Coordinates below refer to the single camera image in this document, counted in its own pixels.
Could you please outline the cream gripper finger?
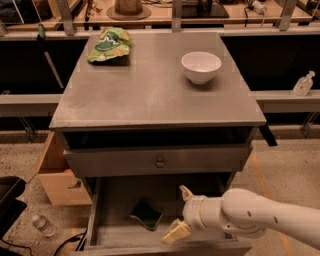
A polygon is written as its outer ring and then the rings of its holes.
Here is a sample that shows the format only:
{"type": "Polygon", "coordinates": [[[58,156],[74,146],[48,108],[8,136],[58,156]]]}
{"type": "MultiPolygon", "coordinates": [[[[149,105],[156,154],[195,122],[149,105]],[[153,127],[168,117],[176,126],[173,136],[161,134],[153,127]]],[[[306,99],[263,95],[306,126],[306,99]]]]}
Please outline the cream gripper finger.
{"type": "Polygon", "coordinates": [[[194,194],[184,185],[180,185],[179,189],[181,190],[182,199],[184,202],[187,202],[194,194]]]}
{"type": "Polygon", "coordinates": [[[166,244],[174,243],[180,239],[186,238],[191,234],[191,228],[185,221],[176,219],[169,226],[169,229],[162,237],[162,242],[166,244]]]}

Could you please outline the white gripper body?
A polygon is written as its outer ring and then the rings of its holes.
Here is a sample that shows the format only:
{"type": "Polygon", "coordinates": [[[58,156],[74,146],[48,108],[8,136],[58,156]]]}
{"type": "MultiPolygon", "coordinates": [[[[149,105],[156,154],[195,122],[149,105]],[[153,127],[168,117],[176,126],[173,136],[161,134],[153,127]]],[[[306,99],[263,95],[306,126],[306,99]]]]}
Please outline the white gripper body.
{"type": "Polygon", "coordinates": [[[221,200],[206,196],[189,198],[183,208],[184,221],[192,229],[210,230],[221,226],[221,200]]]}

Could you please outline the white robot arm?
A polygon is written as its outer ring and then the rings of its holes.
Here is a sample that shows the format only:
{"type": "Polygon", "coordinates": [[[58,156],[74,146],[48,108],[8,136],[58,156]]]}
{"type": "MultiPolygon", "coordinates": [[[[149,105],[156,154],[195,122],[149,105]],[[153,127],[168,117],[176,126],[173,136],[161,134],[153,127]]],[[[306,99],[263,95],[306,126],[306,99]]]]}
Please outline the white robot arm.
{"type": "Polygon", "coordinates": [[[268,229],[279,231],[320,249],[320,210],[268,199],[252,191],[233,188],[220,197],[195,195],[180,187],[185,202],[182,219],[173,221],[162,237],[170,244],[195,231],[218,229],[246,238],[259,238],[268,229]]]}

